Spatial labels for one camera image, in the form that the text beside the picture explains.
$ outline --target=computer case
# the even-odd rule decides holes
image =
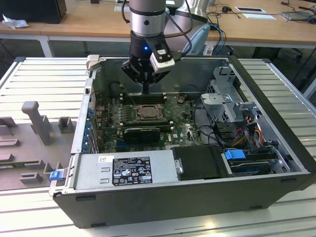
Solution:
[[[15,20],[59,24],[67,8],[65,0],[1,0],[0,11]]]

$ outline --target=crumpled paper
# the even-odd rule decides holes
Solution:
[[[28,27],[30,25],[28,25],[28,23],[26,22],[26,20],[14,20],[14,19],[10,19],[5,17],[5,15],[2,15],[4,20],[2,20],[2,23],[15,30],[15,28],[22,28],[22,27]]]

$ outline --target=blue clip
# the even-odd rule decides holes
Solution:
[[[88,150],[88,145],[87,145],[87,143],[83,143],[82,149],[83,149],[84,151]]]
[[[243,150],[228,150],[225,153],[226,159],[246,159]]]
[[[92,124],[91,124],[90,122],[86,122],[86,123],[85,123],[85,126],[88,127],[88,128],[90,128],[91,125],[92,125]]]
[[[86,129],[84,130],[84,133],[85,133],[85,135],[89,135],[89,134],[90,134],[90,129],[89,129],[89,128],[86,128]]]
[[[83,141],[84,141],[84,142],[88,142],[88,141],[89,141],[89,137],[83,136]]]
[[[49,180],[63,180],[63,171],[57,170],[57,171],[52,171],[49,176]]]

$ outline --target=warning label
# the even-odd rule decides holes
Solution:
[[[149,157],[113,159],[114,186],[153,182]]]

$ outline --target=motherboard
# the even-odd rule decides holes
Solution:
[[[194,103],[180,94],[105,97],[96,107],[100,152],[170,150],[203,145]]]

